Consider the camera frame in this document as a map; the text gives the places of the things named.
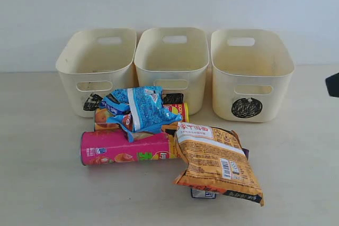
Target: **black drawing on basket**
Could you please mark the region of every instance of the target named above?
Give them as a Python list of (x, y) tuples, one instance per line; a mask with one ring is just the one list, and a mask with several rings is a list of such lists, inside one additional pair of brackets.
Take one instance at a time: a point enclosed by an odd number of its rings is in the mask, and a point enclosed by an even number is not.
[(181, 93), (176, 94), (163, 94), (163, 104), (180, 104), (184, 101), (184, 95)]
[(95, 111), (99, 107), (101, 100), (102, 97), (100, 95), (91, 93), (84, 104), (84, 111)]
[(241, 98), (232, 105), (232, 114), (241, 119), (257, 116), (263, 109), (263, 104), (254, 98)]

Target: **plastic storage basket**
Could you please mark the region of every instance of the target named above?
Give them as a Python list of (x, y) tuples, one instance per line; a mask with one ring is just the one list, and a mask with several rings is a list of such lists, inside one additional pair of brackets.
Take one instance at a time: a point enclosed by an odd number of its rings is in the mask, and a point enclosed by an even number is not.
[(186, 102), (189, 113), (202, 106), (209, 51), (206, 35), (196, 28), (145, 31), (136, 51), (140, 86), (162, 86), (164, 103)]
[(72, 36), (56, 68), (77, 115), (93, 117), (103, 96), (136, 86), (136, 42), (131, 29), (86, 30)]
[(264, 30), (219, 30), (211, 37), (213, 110), (223, 119), (265, 122), (280, 108), (294, 64)]

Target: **white wall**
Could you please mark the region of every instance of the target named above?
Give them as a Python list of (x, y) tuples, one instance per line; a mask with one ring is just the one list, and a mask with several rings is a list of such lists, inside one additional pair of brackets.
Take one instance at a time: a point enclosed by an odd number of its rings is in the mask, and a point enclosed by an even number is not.
[(277, 31), (297, 64), (339, 62), (339, 0), (0, 0), (0, 71), (50, 71), (86, 28)]

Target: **pink chip can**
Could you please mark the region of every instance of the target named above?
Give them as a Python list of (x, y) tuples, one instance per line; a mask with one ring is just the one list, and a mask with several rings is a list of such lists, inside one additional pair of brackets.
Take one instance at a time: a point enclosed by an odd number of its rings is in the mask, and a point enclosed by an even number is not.
[(130, 143), (123, 131), (116, 130), (84, 132), (80, 157), (83, 165), (97, 165), (177, 158), (179, 155), (173, 138), (167, 133), (158, 133)]

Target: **white table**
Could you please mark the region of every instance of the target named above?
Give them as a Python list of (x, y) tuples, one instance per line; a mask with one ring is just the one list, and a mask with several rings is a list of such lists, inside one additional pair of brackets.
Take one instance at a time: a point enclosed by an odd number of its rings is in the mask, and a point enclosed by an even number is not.
[(324, 79), (338, 71), (298, 66), (277, 118), (259, 124), (218, 118), (209, 80), (191, 122), (238, 132), (264, 207), (192, 199), (172, 184), (180, 159), (82, 166), (80, 136), (93, 120), (73, 114), (58, 74), (0, 74), (1, 225), (337, 225), (339, 98)]

